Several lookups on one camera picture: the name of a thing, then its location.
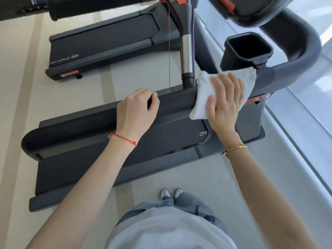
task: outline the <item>white cloth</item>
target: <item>white cloth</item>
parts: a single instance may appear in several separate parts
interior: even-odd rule
[[[254,88],[256,81],[256,69],[253,67],[234,70],[234,71],[226,71],[222,72],[222,74],[233,73],[238,79],[242,79],[244,85],[244,98],[242,105],[240,105],[240,109],[246,103],[249,98],[252,89]],[[191,113],[189,114],[190,119],[207,119],[207,111],[206,111],[206,103],[207,99],[210,95],[215,97],[215,89],[213,84],[210,81],[210,76],[217,76],[217,74],[208,74],[205,71],[202,71],[197,83],[198,83],[198,91],[197,91],[197,99],[196,104]]]
[[[106,249],[236,249],[231,238],[204,218],[171,206],[150,208],[114,228]]]

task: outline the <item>treadmill upright post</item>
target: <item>treadmill upright post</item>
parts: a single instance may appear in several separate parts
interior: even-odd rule
[[[181,37],[181,77],[183,89],[195,86],[193,53],[193,7],[190,0],[166,0]]]

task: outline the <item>black cup holder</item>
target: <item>black cup holder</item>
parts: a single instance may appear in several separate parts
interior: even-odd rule
[[[254,32],[227,37],[224,45],[225,51],[220,64],[223,71],[246,67],[263,68],[273,54],[272,46]]]

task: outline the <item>red bracelet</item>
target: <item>red bracelet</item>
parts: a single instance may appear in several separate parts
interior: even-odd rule
[[[110,134],[110,135],[108,136],[108,138],[110,139],[110,137],[111,137],[112,135],[115,135],[115,136],[117,136],[117,137],[120,137],[120,138],[122,138],[123,140],[129,141],[131,144],[134,144],[135,147],[137,147],[137,144],[136,144],[135,141],[128,140],[127,138],[124,138],[124,137],[122,137],[121,135],[118,135],[118,134]]]

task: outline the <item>blue jeans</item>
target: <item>blue jeans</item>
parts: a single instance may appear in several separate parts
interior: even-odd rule
[[[167,196],[163,197],[162,199],[143,201],[139,205],[131,209],[131,211],[127,212],[119,220],[117,225],[129,218],[139,215],[140,213],[146,211],[147,209],[153,207],[158,208],[163,206],[173,206],[176,209],[180,209],[187,213],[200,216],[209,221],[211,224],[217,226],[227,234],[227,230],[224,224],[215,216],[214,212],[207,205],[205,205],[198,197],[187,192],[181,193],[180,196],[176,199],[176,201],[174,201],[173,198]]]

